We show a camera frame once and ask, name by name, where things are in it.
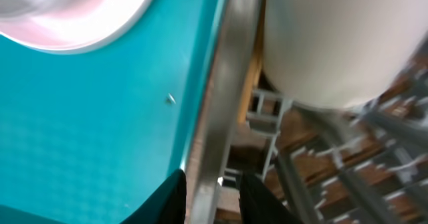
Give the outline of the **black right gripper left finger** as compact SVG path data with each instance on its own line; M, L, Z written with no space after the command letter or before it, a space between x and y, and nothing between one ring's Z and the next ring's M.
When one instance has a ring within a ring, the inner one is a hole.
M183 224L186 200L186 175L177 169L121 224Z

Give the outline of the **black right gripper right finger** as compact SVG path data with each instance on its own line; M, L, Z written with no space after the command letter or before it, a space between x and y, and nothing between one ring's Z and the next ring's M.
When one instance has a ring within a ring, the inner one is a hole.
M251 173L243 173L239 179L239 207L243 224L302 224Z

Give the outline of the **cream paper cup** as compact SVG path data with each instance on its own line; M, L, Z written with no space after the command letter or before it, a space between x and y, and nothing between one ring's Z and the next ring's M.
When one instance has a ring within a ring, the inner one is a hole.
M266 0L263 70L287 98L347 109L379 97L427 37L427 0Z

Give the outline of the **white plate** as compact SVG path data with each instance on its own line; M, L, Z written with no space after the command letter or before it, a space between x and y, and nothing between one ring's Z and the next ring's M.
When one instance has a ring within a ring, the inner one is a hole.
M1 0L1 36L37 51L75 54L124 35L153 0Z

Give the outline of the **wooden chopstick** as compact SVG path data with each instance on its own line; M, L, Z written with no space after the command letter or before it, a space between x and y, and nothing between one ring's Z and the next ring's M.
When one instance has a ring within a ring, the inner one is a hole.
M264 17L261 16L257 26L255 44L251 53L249 68L245 75L243 91L241 95L240 105L237 113L237 123L243 124L246 120L247 110L251 101L252 90L258 85L262 69L263 59L263 32L264 32Z

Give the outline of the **teal tray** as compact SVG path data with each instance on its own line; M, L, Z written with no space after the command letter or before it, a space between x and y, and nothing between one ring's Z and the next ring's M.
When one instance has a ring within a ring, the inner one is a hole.
M186 166L226 0L56 55L1 38L1 222L120 223Z

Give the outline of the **grey dish rack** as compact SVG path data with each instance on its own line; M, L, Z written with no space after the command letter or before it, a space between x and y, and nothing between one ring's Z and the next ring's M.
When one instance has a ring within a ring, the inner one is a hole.
M427 103L419 46L379 97L310 108L277 91L263 65L237 123L266 0L226 0L201 123L187 168L188 223L242 223L239 179L251 172L304 223L426 223Z

